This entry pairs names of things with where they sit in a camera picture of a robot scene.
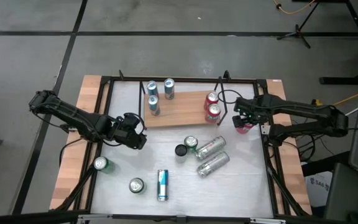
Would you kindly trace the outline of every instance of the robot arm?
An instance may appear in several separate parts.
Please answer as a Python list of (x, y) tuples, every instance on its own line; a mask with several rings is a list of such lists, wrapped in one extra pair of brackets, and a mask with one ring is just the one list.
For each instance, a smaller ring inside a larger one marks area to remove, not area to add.
[(97, 113), (88, 113), (59, 99), (53, 91), (38, 91), (29, 103), (33, 114), (52, 114), (70, 127), (75, 127), (78, 133), (87, 141), (100, 142), (103, 139), (115, 140), (132, 149), (142, 149), (146, 137), (135, 132), (140, 119), (136, 114), (126, 113), (124, 118)]
[(303, 124), (284, 126), (273, 124), (268, 132), (268, 139), (273, 146), (281, 146), (287, 137), (301, 135), (325, 134), (331, 137), (347, 135), (348, 117), (334, 106), (315, 106), (282, 100), (270, 94), (255, 96), (252, 100), (237, 98), (234, 111), (240, 115), (233, 117), (236, 128), (248, 125), (264, 124), (270, 115), (285, 113), (314, 121)]

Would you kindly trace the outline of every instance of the can lid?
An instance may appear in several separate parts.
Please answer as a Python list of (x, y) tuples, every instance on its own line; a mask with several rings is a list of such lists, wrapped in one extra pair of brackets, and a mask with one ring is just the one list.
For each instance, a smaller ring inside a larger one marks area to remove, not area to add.
[(157, 84), (156, 84), (155, 81), (149, 81), (149, 82), (147, 83), (147, 88), (148, 88), (149, 90), (154, 90), (156, 87), (157, 87)]
[(149, 104), (154, 105), (158, 103), (158, 98), (155, 95), (151, 95), (149, 96), (149, 100), (148, 100)]
[(97, 170), (101, 170), (103, 168), (105, 168), (107, 165), (107, 159), (104, 158), (103, 156), (101, 157), (97, 157), (94, 160), (93, 166), (97, 169)]
[(175, 148), (175, 154), (177, 156), (185, 156), (187, 154), (187, 148), (185, 145), (179, 144)]
[(132, 193), (139, 193), (144, 189), (144, 182), (142, 179), (136, 177), (129, 182), (129, 190)]
[(218, 94), (215, 91), (212, 91), (212, 92), (208, 93), (208, 99), (210, 101), (217, 101), (219, 99)]
[(164, 85), (166, 87), (173, 87), (173, 85), (175, 84), (175, 81), (173, 81), (173, 79), (171, 78), (167, 78), (165, 81), (164, 81)]
[(209, 112), (212, 114), (219, 114), (221, 112), (221, 109), (217, 104), (211, 104), (208, 108)]
[(188, 146), (195, 146), (198, 144), (198, 140), (194, 136), (187, 136), (185, 138), (185, 143)]

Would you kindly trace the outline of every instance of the aluminum can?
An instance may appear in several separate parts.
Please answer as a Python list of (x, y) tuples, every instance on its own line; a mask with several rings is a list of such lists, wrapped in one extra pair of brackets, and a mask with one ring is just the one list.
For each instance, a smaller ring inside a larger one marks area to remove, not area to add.
[(187, 148), (185, 145), (179, 144), (175, 148), (175, 159), (178, 163), (184, 163), (187, 158)]
[(159, 98), (157, 83), (155, 81), (149, 81), (147, 83), (147, 93), (149, 94), (149, 96), (154, 95), (157, 96), (157, 98)]
[(168, 100), (172, 100), (175, 96), (175, 81), (173, 79), (168, 78), (164, 81), (164, 90), (165, 90), (165, 98)]
[(211, 91), (206, 95), (204, 102), (204, 110), (207, 110), (211, 104), (217, 104), (219, 101), (218, 94), (215, 91)]
[(105, 174), (110, 174), (114, 170), (114, 163), (103, 156), (97, 157), (93, 162), (93, 166)]
[(249, 130), (251, 130), (251, 128), (254, 127), (254, 125), (250, 124), (250, 123), (246, 123), (246, 125), (244, 125), (244, 127), (242, 128), (236, 128), (237, 132), (240, 134), (247, 134)]
[(158, 98), (154, 95), (149, 96), (149, 108), (152, 115), (157, 116), (160, 114), (160, 103), (158, 103)]
[(142, 194), (146, 191), (146, 185), (142, 179), (136, 177), (129, 182), (129, 190), (134, 194)]
[(166, 201), (168, 200), (168, 170), (158, 170), (157, 177), (157, 200)]
[(229, 156), (225, 152), (221, 152), (218, 155), (214, 156), (212, 159), (201, 164), (197, 168), (197, 173), (200, 177), (204, 178), (217, 169), (221, 168), (224, 164), (227, 164), (230, 161)]
[(194, 136), (187, 136), (185, 138), (185, 146), (189, 152), (196, 151), (198, 140)]
[(221, 115), (221, 109), (217, 104), (211, 104), (205, 113), (205, 120), (209, 123), (216, 123)]
[(196, 149), (196, 157), (199, 160), (203, 160), (207, 158), (208, 156), (214, 154), (215, 152), (218, 152), (220, 149), (223, 149), (223, 147), (226, 145), (226, 140), (222, 136), (214, 138), (212, 141), (208, 142), (204, 146), (199, 147)]

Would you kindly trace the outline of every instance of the gray floor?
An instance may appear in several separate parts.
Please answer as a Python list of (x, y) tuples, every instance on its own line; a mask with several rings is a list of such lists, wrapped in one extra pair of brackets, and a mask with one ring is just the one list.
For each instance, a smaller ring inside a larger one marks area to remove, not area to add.
[[(280, 1), (288, 11), (303, 3)], [(353, 1), (358, 13), (358, 1)], [(80, 0), (0, 0), (0, 30), (73, 29)], [(286, 32), (311, 9), (293, 16), (258, 0), (89, 0), (80, 30), (197, 30)], [(343, 4), (322, 3), (305, 32), (356, 32)], [(40, 121), (28, 112), (35, 91), (52, 89), (69, 37), (0, 37), (0, 215), (11, 211)], [(322, 86), (320, 76), (352, 77), (358, 73), (358, 38), (274, 37), (77, 37), (60, 97), (75, 103), (84, 75), (216, 77), (229, 70), (233, 78), (282, 79), (288, 100), (335, 103), (358, 93), (358, 86)], [(358, 99), (339, 106), (344, 112)], [(50, 127), (35, 170), (24, 212), (48, 209), (58, 172), (58, 152), (67, 135)], [(332, 152), (346, 151), (351, 135), (323, 138)], [(303, 138), (299, 144), (306, 142)], [(318, 143), (313, 159), (330, 156)]]

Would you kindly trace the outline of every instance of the red soda can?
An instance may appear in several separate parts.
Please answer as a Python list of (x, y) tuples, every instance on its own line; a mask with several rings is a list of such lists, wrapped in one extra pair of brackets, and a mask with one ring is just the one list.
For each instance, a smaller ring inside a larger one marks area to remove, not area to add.
[(218, 94), (215, 91), (211, 91), (210, 93), (208, 93), (204, 102), (204, 110), (207, 110), (211, 104), (218, 103), (218, 100)]
[(250, 123), (246, 123), (246, 125), (244, 125), (244, 127), (242, 128), (236, 128), (237, 132), (240, 134), (247, 134), (247, 132), (249, 130), (251, 130), (251, 128), (254, 127), (254, 125), (250, 124)]
[(216, 123), (220, 117), (221, 109), (217, 104), (211, 104), (205, 113), (205, 120), (209, 123)]

